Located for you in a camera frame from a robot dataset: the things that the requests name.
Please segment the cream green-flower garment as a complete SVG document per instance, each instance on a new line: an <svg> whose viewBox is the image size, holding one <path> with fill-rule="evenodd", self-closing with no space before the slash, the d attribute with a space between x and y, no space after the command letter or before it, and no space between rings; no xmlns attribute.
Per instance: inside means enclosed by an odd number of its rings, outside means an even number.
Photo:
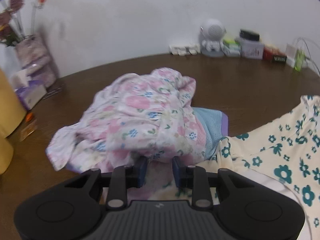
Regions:
<svg viewBox="0 0 320 240"><path fill-rule="evenodd" d="M319 239L319 96L303 95L289 113L251 132L224 137L208 172L253 170L287 187L299 200L311 238Z"/></svg>

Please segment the pink floral garment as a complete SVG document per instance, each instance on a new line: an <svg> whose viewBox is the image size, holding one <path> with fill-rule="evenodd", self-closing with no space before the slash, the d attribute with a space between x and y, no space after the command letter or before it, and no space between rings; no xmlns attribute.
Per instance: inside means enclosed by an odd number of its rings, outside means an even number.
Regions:
<svg viewBox="0 0 320 240"><path fill-rule="evenodd" d="M125 74L99 91L74 125L59 129L46 149L55 170L110 172L143 155L168 163L203 161L204 129L191 107L192 77L170 68Z"/></svg>

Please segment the black small box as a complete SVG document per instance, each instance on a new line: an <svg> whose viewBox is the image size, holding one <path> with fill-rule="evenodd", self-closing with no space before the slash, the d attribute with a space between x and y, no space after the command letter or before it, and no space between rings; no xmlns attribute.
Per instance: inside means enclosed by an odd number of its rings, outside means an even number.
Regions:
<svg viewBox="0 0 320 240"><path fill-rule="evenodd" d="M251 30L240 29L239 36L245 40L249 41L260 41L260 34Z"/></svg>

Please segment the yellow thermos jug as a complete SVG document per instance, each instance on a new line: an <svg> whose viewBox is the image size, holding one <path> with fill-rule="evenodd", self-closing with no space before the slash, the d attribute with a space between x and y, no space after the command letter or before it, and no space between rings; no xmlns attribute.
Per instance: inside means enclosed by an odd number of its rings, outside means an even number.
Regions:
<svg viewBox="0 0 320 240"><path fill-rule="evenodd" d="M0 70L0 126L6 138L20 125L26 110L11 87L5 73Z"/></svg>

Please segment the green white small boxes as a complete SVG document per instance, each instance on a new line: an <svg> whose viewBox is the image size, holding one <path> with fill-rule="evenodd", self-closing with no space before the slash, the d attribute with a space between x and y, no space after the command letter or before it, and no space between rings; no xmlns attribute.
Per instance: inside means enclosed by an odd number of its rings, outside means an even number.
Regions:
<svg viewBox="0 0 320 240"><path fill-rule="evenodd" d="M241 46L238 42L233 39L223 39L222 51L227 57L240 57Z"/></svg>

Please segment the white charger block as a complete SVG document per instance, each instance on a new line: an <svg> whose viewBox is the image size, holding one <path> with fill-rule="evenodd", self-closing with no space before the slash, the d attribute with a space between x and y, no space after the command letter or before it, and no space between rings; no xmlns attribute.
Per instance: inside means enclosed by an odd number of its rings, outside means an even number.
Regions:
<svg viewBox="0 0 320 240"><path fill-rule="evenodd" d="M297 53L297 48L291 44L286 45L285 54L287 55L286 64L293 67L295 64L295 57Z"/></svg>

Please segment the green spray bottle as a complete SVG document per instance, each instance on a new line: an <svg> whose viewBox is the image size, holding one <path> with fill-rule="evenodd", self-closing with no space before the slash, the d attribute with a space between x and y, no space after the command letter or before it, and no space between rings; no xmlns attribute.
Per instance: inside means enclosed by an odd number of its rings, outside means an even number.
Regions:
<svg viewBox="0 0 320 240"><path fill-rule="evenodd" d="M295 64L294 64L294 70L297 72L300 72L302 68L304 67L306 62L306 57L304 50L302 49L297 49L296 55L295 55Z"/></svg>

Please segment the yellow mug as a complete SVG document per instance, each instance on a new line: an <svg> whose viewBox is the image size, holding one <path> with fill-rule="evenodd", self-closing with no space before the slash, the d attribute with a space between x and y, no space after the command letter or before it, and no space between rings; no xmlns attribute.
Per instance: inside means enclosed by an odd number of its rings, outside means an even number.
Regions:
<svg viewBox="0 0 320 240"><path fill-rule="evenodd" d="M14 148L4 137L0 137L0 175L9 167L14 153Z"/></svg>

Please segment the blue purple garment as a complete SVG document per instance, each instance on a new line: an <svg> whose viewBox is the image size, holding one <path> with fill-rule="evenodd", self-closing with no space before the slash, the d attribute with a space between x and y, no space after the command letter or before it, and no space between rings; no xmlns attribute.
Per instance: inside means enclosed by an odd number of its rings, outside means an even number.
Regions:
<svg viewBox="0 0 320 240"><path fill-rule="evenodd" d="M228 116L214 109L193 107L193 110L206 134L204 159L216 159L215 151L219 141L228 136Z"/></svg>

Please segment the white small connectors row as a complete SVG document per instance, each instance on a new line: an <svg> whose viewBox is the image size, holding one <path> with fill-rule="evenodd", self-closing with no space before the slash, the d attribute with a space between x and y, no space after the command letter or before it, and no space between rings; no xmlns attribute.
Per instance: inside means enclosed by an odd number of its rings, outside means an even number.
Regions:
<svg viewBox="0 0 320 240"><path fill-rule="evenodd" d="M169 51L172 55L178 56L197 55L201 53L199 44L169 46Z"/></svg>

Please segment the white astronaut robot figurine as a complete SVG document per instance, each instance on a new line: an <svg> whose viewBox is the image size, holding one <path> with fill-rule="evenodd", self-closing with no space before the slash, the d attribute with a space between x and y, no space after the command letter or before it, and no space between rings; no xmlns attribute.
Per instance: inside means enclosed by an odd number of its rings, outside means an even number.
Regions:
<svg viewBox="0 0 320 240"><path fill-rule="evenodd" d="M200 51L208 57L223 57L222 39L226 34L225 26L217 19L210 18L200 26Z"/></svg>

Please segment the pink knitted vase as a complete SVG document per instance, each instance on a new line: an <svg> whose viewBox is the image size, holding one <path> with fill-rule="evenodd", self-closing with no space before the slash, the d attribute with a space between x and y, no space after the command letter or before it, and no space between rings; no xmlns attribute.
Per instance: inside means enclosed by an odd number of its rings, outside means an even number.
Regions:
<svg viewBox="0 0 320 240"><path fill-rule="evenodd" d="M51 68L52 58L40 35L28 36L16 45L15 50L27 77L41 81L45 88L56 82L56 74Z"/></svg>

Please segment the purple tissue box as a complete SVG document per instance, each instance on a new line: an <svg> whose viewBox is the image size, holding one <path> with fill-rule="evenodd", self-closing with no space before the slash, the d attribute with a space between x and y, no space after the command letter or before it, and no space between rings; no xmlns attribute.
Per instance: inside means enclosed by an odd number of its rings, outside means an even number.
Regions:
<svg viewBox="0 0 320 240"><path fill-rule="evenodd" d="M42 81L33 80L23 69L10 78L11 85L23 107L30 111L47 94Z"/></svg>

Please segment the orange small item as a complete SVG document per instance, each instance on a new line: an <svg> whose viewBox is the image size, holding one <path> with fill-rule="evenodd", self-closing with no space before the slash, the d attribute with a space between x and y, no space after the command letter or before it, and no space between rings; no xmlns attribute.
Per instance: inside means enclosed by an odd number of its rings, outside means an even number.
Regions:
<svg viewBox="0 0 320 240"><path fill-rule="evenodd" d="M35 132L36 129L37 119L33 112L28 112L20 131L20 141L24 141L29 135Z"/></svg>

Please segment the grey tin box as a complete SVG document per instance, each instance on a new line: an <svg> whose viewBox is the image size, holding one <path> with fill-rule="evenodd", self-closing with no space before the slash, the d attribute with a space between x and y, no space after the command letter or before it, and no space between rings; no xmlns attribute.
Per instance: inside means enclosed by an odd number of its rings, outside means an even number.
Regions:
<svg viewBox="0 0 320 240"><path fill-rule="evenodd" d="M238 38L237 41L241 47L241 56L247 59L263 59L264 44L259 41L250 41Z"/></svg>

